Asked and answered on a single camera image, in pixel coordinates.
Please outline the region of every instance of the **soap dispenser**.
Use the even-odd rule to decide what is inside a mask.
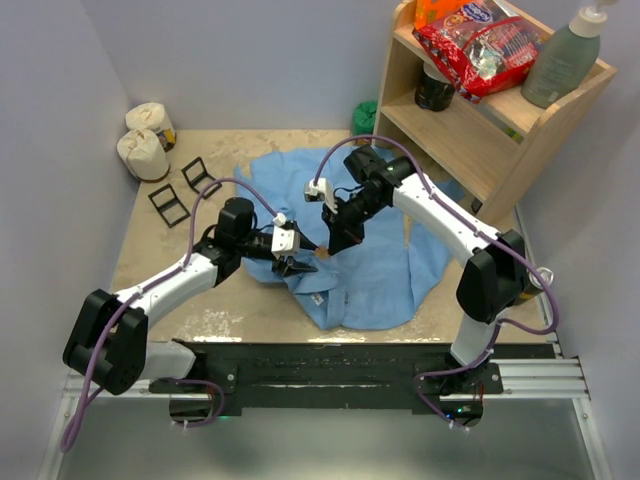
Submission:
[[[600,32],[607,20],[603,7],[617,1],[596,0],[581,8],[549,38],[522,86],[524,98],[547,108],[580,85],[600,53]]]

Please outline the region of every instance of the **shelf board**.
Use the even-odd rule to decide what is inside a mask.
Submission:
[[[383,105],[381,113],[481,201],[511,168],[518,148],[462,97],[431,112],[418,107],[409,92]]]
[[[422,45],[413,36],[413,24],[409,23],[399,27],[394,31],[393,36],[421,60],[436,68]],[[529,103],[520,93],[520,87],[487,95],[480,101],[480,105],[486,107],[492,114],[523,136],[529,133],[534,123],[545,111],[543,108]]]

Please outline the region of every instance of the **orange package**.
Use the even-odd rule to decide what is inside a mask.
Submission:
[[[420,29],[450,13],[470,0],[417,0],[414,26]]]

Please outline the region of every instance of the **white label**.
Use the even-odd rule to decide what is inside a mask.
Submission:
[[[316,305],[320,305],[322,302],[324,302],[324,298],[322,298],[322,295],[320,295],[319,293],[311,294],[311,300],[313,300],[313,303],[315,303]]]

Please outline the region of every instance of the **marble surface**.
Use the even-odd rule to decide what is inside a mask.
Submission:
[[[180,169],[200,156],[215,177],[231,176],[233,168],[249,163],[274,150],[297,147],[330,147],[348,136],[344,130],[183,130],[178,131],[175,148],[169,152],[171,172],[159,184],[143,183],[133,208],[112,288],[135,285],[176,262],[187,248],[189,221],[168,229],[147,198],[167,181],[190,210],[196,194],[189,189]],[[421,154],[418,159],[434,180],[447,174]],[[199,208],[196,238],[215,223],[218,210],[235,187],[224,185]],[[470,196],[463,200],[468,205]],[[496,225],[501,230],[515,228],[509,216]],[[440,284],[427,296],[413,320],[386,331],[354,331],[337,328],[320,330],[305,314],[284,285],[264,285],[251,278],[241,267],[220,286],[202,293],[173,311],[153,327],[150,339],[165,341],[180,338],[188,341],[243,342],[435,342],[455,339],[462,311],[455,299],[455,289],[462,269],[455,262],[447,267]],[[514,308],[512,318],[541,328],[539,305],[532,301]],[[540,337],[505,327],[501,342],[540,342]]]

